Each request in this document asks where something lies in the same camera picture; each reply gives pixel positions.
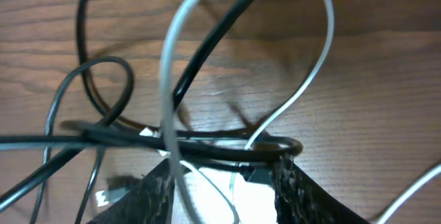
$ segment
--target thin white wire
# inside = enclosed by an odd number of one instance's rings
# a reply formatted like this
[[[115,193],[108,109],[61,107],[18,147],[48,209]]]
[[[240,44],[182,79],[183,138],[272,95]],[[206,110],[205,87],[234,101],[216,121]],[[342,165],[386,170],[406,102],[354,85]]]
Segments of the thin white wire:
[[[222,198],[225,200],[225,202],[227,202],[229,208],[233,212],[234,224],[239,224],[240,223],[239,214],[236,211],[236,208],[234,207],[233,203],[227,198],[227,196],[225,196],[223,194],[223,192],[218,187],[216,187],[216,185],[205,174],[203,174],[200,170],[195,168],[191,163],[188,163],[187,161],[181,161],[181,164],[184,165],[185,167],[187,167],[193,173],[199,175],[202,179],[207,180],[208,183],[211,184],[217,192],[219,192],[219,194],[222,196]]]
[[[383,215],[377,224],[385,224],[389,220],[393,213],[412,195],[417,192],[422,186],[424,186],[431,179],[441,173],[441,164],[435,166],[432,170],[428,171],[424,176],[421,176],[409,189],[407,189],[400,197],[398,197],[388,208],[384,211]]]
[[[173,103],[172,103],[172,63],[173,56],[176,50],[176,42],[181,34],[182,28],[187,21],[189,13],[193,10],[194,6],[200,0],[184,0],[178,11],[173,17],[173,21],[170,24],[167,36],[165,37],[163,50],[161,53],[160,64],[160,83],[159,91],[162,101],[162,130],[164,135],[165,147],[170,152],[170,167],[173,175],[176,178],[176,184],[178,185],[179,192],[185,209],[195,224],[200,224],[201,220],[194,209],[189,197],[188,189],[185,184],[183,171],[180,165],[181,153],[179,152],[178,144],[176,142],[176,133],[174,131],[173,124]]]
[[[318,57],[317,63],[312,69],[311,73],[309,73],[308,77],[303,81],[302,85],[294,92],[292,96],[288,98],[288,100],[282,104],[272,115],[270,115],[249,138],[247,144],[245,145],[245,149],[248,150],[253,142],[256,140],[257,136],[263,132],[263,130],[276,119],[282,112],[284,112],[297,98],[306,90],[308,85],[311,83],[312,79],[317,75],[320,67],[323,62],[325,62],[326,56],[328,54],[329,48],[331,47],[332,39],[334,37],[334,7],[332,5],[332,0],[323,0],[325,2],[325,10],[327,15],[327,35],[325,39],[325,45],[323,47],[322,54]],[[234,181],[236,180],[236,173],[232,174],[231,180],[229,182],[230,192],[233,194],[234,199]]]

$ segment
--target white cable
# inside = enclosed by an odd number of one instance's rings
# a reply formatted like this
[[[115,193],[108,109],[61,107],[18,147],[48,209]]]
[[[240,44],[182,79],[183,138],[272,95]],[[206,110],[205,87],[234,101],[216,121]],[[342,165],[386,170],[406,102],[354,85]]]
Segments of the white cable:
[[[329,48],[331,47],[332,38],[334,37],[334,7],[332,6],[332,0],[323,0],[325,2],[325,10],[328,19],[328,28],[325,39],[325,45],[323,47],[322,54],[318,57],[317,63],[309,73],[308,77],[302,82],[299,88],[294,92],[294,94],[288,98],[288,100],[282,104],[272,115],[270,115],[263,123],[260,125],[256,131],[249,138],[245,149],[248,150],[253,142],[256,140],[257,136],[272,122],[276,119],[282,112],[284,112],[297,98],[306,90],[308,85],[311,83],[312,79],[317,75],[323,62],[325,62],[326,56],[328,54]],[[236,180],[236,173],[232,174],[231,180],[229,182],[230,192],[234,194],[234,181]]]
[[[421,176],[409,189],[407,189],[400,197],[398,197],[388,208],[384,211],[383,215],[377,224],[385,224],[392,214],[409,198],[412,197],[413,193],[417,192],[422,186],[424,186],[431,179],[436,177],[441,173],[441,164],[435,166],[432,170],[428,171],[424,176]]]
[[[217,192],[219,192],[219,194],[222,196],[222,198],[225,200],[225,202],[227,202],[229,208],[233,212],[234,224],[239,224],[240,223],[239,214],[236,211],[236,208],[234,207],[233,203],[227,198],[227,196],[225,196],[222,193],[222,191],[218,187],[216,187],[216,185],[205,174],[203,174],[200,170],[196,169],[191,163],[188,163],[187,161],[181,161],[181,164],[184,165],[185,167],[187,167],[193,173],[195,173],[195,174],[199,175],[200,177],[202,177],[203,179],[207,180],[208,183],[211,184]]]
[[[172,103],[172,63],[173,56],[176,50],[176,42],[178,41],[181,30],[187,21],[189,13],[200,0],[184,0],[178,11],[173,17],[170,24],[167,36],[164,40],[163,50],[161,53],[160,64],[160,82],[159,91],[162,101],[162,131],[164,135],[165,147],[170,152],[170,167],[173,175],[176,178],[179,192],[185,209],[190,217],[190,220],[195,224],[200,224],[201,221],[194,209],[190,200],[188,189],[185,184],[183,171],[180,165],[181,153],[179,152],[178,144],[176,142],[176,133],[173,124],[173,103]]]

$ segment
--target wooden table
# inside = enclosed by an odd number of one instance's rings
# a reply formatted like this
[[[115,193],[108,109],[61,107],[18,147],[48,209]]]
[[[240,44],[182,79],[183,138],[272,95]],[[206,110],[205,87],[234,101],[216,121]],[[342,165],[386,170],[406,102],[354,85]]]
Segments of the wooden table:
[[[77,66],[74,16],[78,0],[0,0],[0,132],[43,134],[62,78]],[[124,115],[157,125],[158,65],[168,25],[182,0],[91,0],[91,57],[116,55],[136,73]],[[177,78],[195,49],[234,0],[204,0],[178,44]],[[370,219],[441,158],[441,0],[334,0],[336,33],[324,67],[268,132],[305,146],[297,164],[332,196]],[[257,0],[239,18],[185,97],[195,130],[243,127],[282,103],[322,49],[322,0]],[[109,103],[124,84],[121,69],[93,69]],[[95,121],[77,79],[57,120]],[[0,192],[39,167],[42,151],[0,153]],[[140,150],[106,154],[97,188],[114,174],[141,175],[159,158]],[[94,161],[88,150],[49,182],[40,223],[73,223]],[[0,214],[27,223],[36,191]],[[440,223],[441,181],[406,203],[390,223]],[[84,221],[93,216],[86,211]]]

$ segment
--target wooden surface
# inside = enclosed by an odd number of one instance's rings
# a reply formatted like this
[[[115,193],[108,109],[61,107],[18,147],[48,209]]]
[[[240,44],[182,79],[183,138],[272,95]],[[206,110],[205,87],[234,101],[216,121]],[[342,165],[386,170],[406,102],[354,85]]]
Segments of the wooden surface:
[[[91,0],[90,56],[129,61],[136,89],[124,114],[157,125],[158,65],[168,25],[182,0]],[[204,0],[178,44],[174,75],[234,0]],[[43,134],[55,89],[77,65],[77,0],[0,0],[0,133]],[[334,0],[336,35],[311,86],[268,132],[305,146],[297,163],[329,193],[365,218],[386,207],[441,159],[441,0]],[[185,97],[195,130],[243,127],[282,103],[322,49],[322,0],[257,0],[204,64]],[[113,65],[94,68],[107,101],[124,76]],[[58,121],[99,115],[76,80]],[[0,192],[41,163],[41,151],[0,153]],[[72,223],[94,161],[86,151],[50,179],[49,208],[40,223]],[[140,150],[106,154],[97,188],[113,174],[147,173],[158,161]],[[35,191],[0,214],[0,223],[27,223]],[[441,223],[441,181],[418,192],[390,223]],[[84,221],[93,216],[85,213]]]

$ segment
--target tangled cable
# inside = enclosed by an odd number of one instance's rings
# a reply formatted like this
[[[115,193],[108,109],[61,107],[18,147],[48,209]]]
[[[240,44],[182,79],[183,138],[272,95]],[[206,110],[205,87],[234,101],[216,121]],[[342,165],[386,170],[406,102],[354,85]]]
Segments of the tangled cable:
[[[229,170],[233,172],[230,183],[230,190],[234,187],[234,175],[237,172],[253,170],[250,165],[243,164],[226,164],[221,161],[229,162],[261,162],[262,166],[277,161],[283,154],[297,155],[302,151],[302,145],[295,139],[287,137],[275,137],[260,134],[277,116],[285,111],[307,88],[319,71],[329,51],[333,33],[334,33],[334,11],[331,0],[324,0],[325,9],[328,18],[327,38],[323,51],[316,62],[316,65],[309,73],[300,87],[294,94],[287,99],[264,123],[257,128],[252,134],[248,135],[243,132],[219,131],[219,132],[194,132],[194,131],[176,131],[173,126],[173,114],[182,101],[185,93],[189,89],[191,82],[194,80],[197,72],[210,55],[217,43],[223,38],[227,31],[232,27],[237,18],[247,9],[254,0],[238,0],[220,20],[213,30],[207,35],[195,55],[190,60],[183,75],[179,79],[174,91],[171,91],[171,67],[174,56],[176,42],[183,25],[192,11],[193,7],[200,0],[184,0],[168,30],[165,38],[163,51],[161,53],[161,84],[160,93],[162,100],[162,122],[161,128],[154,127],[136,121],[129,120],[121,116],[122,111],[127,105],[134,88],[134,73],[130,65],[123,59],[118,57],[106,56],[98,59],[89,60],[87,46],[85,43],[85,18],[88,0],[79,0],[78,10],[76,14],[76,48],[80,66],[69,73],[56,90],[54,100],[50,107],[48,117],[45,124],[44,135],[35,136],[0,136],[0,150],[16,150],[16,149],[34,149],[44,148],[43,165],[35,172],[23,179],[20,183],[8,190],[0,196],[0,212],[6,210],[21,197],[39,186],[37,198],[30,224],[35,224],[41,206],[43,192],[46,187],[46,180],[51,177],[57,170],[61,169],[66,163],[73,159],[85,148],[96,148],[96,160],[90,180],[86,187],[83,200],[81,201],[79,211],[76,216],[75,224],[81,222],[84,209],[88,198],[93,190],[99,168],[103,161],[105,149],[107,147],[145,147],[158,150],[170,151],[170,165],[172,173],[176,178],[176,182],[181,193],[182,200],[185,205],[189,217],[194,223],[201,223],[196,214],[196,210],[192,206],[189,193],[183,178],[181,165],[189,168],[196,174],[208,180],[227,201],[234,213],[234,223],[239,222],[238,213],[234,209],[229,199],[201,172],[199,172],[191,163],[196,163],[205,167],[215,169]],[[100,96],[96,90],[90,68],[99,63],[117,63],[127,75],[126,84],[123,93],[113,107],[110,107]],[[73,78],[81,74],[85,92],[96,110],[103,118],[95,124],[83,121],[64,121],[61,127],[67,130],[76,130],[78,136],[60,136],[53,135],[53,127],[55,116],[59,109],[61,99],[67,90]],[[159,132],[163,132],[163,137],[139,136],[139,132],[144,128]],[[216,147],[196,141],[212,141],[212,140],[243,140],[246,141],[244,150],[235,150],[224,147]],[[249,150],[252,143],[259,140],[264,143],[277,143],[282,148],[270,151],[253,151]],[[58,154],[50,158],[51,149],[53,147],[64,147]],[[422,187],[427,181],[441,173],[440,166],[432,169],[425,174],[420,180],[414,183],[391,207],[384,213],[378,223],[385,223],[387,219],[406,201],[414,192]]]

